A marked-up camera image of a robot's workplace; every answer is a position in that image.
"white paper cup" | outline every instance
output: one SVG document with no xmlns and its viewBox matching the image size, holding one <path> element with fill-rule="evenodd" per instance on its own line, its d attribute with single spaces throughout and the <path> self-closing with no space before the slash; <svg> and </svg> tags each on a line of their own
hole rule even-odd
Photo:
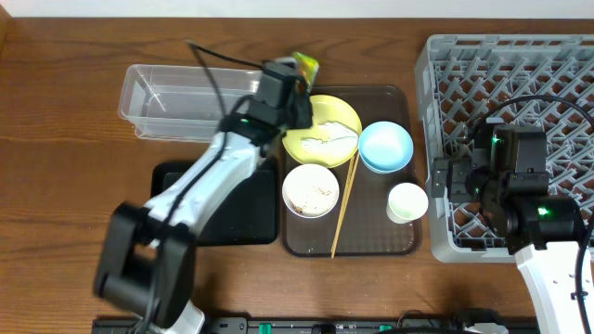
<svg viewBox="0 0 594 334">
<path fill-rule="evenodd" d="M 388 195 L 388 218 L 397 224 L 419 219 L 429 207 L 427 194 L 420 186 L 403 183 L 395 186 Z"/>
</svg>

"black tray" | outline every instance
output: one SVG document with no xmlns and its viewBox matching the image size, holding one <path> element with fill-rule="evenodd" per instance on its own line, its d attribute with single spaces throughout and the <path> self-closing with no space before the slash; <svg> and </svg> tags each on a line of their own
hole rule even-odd
<svg viewBox="0 0 594 334">
<path fill-rule="evenodd" d="M 410 132 L 407 100 L 400 89 L 392 86 L 320 87 L 313 95 L 336 96 L 351 105 L 363 128 L 378 122 L 396 122 Z M 285 154 L 283 175 L 299 163 Z M 316 219 L 305 219 L 282 207 L 282 242 L 288 252 L 299 257 L 330 257 L 342 202 L 346 162 L 331 169 L 341 186 L 341 197 L 331 212 Z M 359 161 L 351 197 L 342 223 L 335 256 L 407 255 L 421 241 L 420 220 L 395 224 L 386 214 L 389 191 L 397 184 L 417 184 L 414 159 L 407 167 L 388 174 L 370 171 Z"/>
<path fill-rule="evenodd" d="M 153 170 L 150 196 L 171 186 L 195 161 L 165 162 Z M 198 246 L 269 244 L 278 235 L 278 172 L 266 161 L 227 196 L 198 236 Z"/>
</svg>

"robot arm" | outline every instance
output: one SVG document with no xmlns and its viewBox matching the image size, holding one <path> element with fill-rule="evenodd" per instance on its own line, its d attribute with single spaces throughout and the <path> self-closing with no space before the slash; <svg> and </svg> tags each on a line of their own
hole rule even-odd
<svg viewBox="0 0 594 334">
<path fill-rule="evenodd" d="M 540 331 L 583 333 L 578 309 L 584 298 L 589 318 L 594 291 L 587 252 L 583 268 L 584 297 L 576 295 L 575 266 L 586 229 L 577 203 L 548 194 L 545 169 L 547 138 L 533 126 L 489 119 L 474 137 L 471 159 L 440 160 L 432 195 L 455 202 L 480 202 L 489 228 L 506 238 L 506 246 L 528 286 Z"/>
<path fill-rule="evenodd" d="M 123 203 L 113 213 L 94 292 L 144 317 L 168 334 L 198 334 L 203 313 L 189 300 L 195 242 L 227 195 L 250 177 L 273 141 L 288 129 L 312 126 L 304 78 L 287 65 L 264 64 L 254 96 L 241 98 L 221 121 L 206 153 L 171 187 L 142 208 Z M 239 111 L 249 102 L 245 112 Z M 157 248 L 155 259 L 135 252 Z"/>
</svg>

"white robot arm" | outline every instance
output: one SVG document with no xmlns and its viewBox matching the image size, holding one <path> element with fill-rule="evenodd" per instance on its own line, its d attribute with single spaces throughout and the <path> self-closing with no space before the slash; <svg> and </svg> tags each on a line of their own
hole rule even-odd
<svg viewBox="0 0 594 334">
<path fill-rule="evenodd" d="M 198 334 L 202 312 L 191 304 L 196 237 L 229 193 L 250 177 L 288 129 L 312 126 L 301 74 L 277 62 L 262 67 L 254 96 L 242 97 L 221 121 L 206 153 L 143 207 L 123 203 L 111 217 L 97 269 L 95 294 L 142 316 L 168 334 Z M 249 102 L 244 113 L 239 106 Z M 154 260 L 136 245 L 157 248 Z"/>
<path fill-rule="evenodd" d="M 564 241 L 549 242 L 546 250 L 536 250 L 530 245 L 514 255 L 535 305 L 542 334 L 584 333 L 575 296 L 577 252 L 577 242 Z M 589 295 L 594 288 L 588 251 L 582 265 L 584 292 Z M 593 297 L 585 297 L 589 319 L 594 319 Z"/>
</svg>

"brown plastic tray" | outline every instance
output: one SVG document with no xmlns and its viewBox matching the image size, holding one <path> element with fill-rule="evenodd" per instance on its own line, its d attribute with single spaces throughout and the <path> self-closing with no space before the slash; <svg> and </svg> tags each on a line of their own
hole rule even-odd
<svg viewBox="0 0 594 334">
<path fill-rule="evenodd" d="M 336 96 L 346 101 L 356 110 L 364 129 L 374 122 L 389 121 L 410 132 L 407 99 L 396 87 L 319 87 L 313 95 Z M 284 161 L 282 175 L 299 166 L 286 153 Z M 282 242 L 289 253 L 298 257 L 330 257 L 348 168 L 346 162 L 331 169 L 341 186 L 341 196 L 323 217 L 301 218 L 283 206 Z M 386 215 L 388 193 L 403 182 L 418 184 L 414 159 L 402 170 L 388 174 L 373 173 L 359 161 L 335 256 L 408 255 L 415 251 L 421 241 L 420 221 L 399 225 Z"/>
</svg>

